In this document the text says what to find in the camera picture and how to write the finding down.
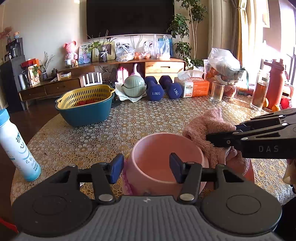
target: television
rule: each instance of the television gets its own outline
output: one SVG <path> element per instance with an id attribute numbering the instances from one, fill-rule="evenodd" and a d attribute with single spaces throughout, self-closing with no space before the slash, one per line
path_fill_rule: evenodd
<path id="1" fill-rule="evenodd" d="M 87 0 L 88 38 L 171 34 L 174 0 Z"/>

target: pink bear figurine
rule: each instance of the pink bear figurine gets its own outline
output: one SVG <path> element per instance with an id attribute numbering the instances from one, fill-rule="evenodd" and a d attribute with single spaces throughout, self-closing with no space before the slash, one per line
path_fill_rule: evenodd
<path id="1" fill-rule="evenodd" d="M 74 49 L 76 47 L 76 41 L 72 41 L 71 43 L 65 43 L 64 48 L 67 51 L 65 60 L 71 59 L 71 62 L 73 65 L 78 65 L 78 55 L 74 52 Z"/>

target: white paper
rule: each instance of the white paper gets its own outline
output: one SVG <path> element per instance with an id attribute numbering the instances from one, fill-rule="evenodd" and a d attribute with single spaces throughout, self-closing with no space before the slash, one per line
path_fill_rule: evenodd
<path id="1" fill-rule="evenodd" d="M 202 75 L 204 73 L 199 70 L 186 70 L 186 71 L 181 71 L 178 73 L 178 78 L 179 80 L 186 80 L 191 77 L 199 77 L 202 78 Z"/>
<path id="2" fill-rule="evenodd" d="M 127 96 L 124 91 L 122 90 L 121 88 L 122 84 L 121 83 L 118 83 L 118 82 L 115 82 L 115 93 L 117 94 L 117 96 L 119 97 L 119 99 L 121 101 L 123 100 L 130 100 L 131 102 L 135 103 L 137 102 L 139 99 L 141 99 L 142 97 L 146 96 L 146 92 L 144 92 L 144 94 L 142 94 L 140 97 L 137 97 L 137 98 L 132 98 L 132 97 L 129 97 Z"/>

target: blue dumbbell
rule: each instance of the blue dumbbell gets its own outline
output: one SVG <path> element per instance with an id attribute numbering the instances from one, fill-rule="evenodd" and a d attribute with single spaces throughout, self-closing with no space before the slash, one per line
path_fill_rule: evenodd
<path id="1" fill-rule="evenodd" d="M 157 81 L 154 76 L 146 76 L 145 84 L 147 85 L 147 96 L 151 101 L 158 101 L 163 98 L 165 92 L 162 87 L 157 84 Z"/>
<path id="2" fill-rule="evenodd" d="M 183 90 L 179 83 L 173 83 L 168 75 L 163 75 L 159 79 L 159 83 L 166 90 L 170 99 L 178 99 L 181 97 Z"/>

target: pink bowl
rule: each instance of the pink bowl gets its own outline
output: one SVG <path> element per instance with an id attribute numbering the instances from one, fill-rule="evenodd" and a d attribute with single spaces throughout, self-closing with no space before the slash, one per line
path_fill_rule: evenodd
<path id="1" fill-rule="evenodd" d="M 191 140 L 173 133 L 155 133 L 139 140 L 132 149 L 124 167 L 125 182 L 133 195 L 178 196 L 182 184 L 178 184 L 169 167 L 169 156 L 175 152 L 183 162 L 194 161 L 209 167 L 201 149 Z M 200 192 L 205 186 L 200 185 Z"/>

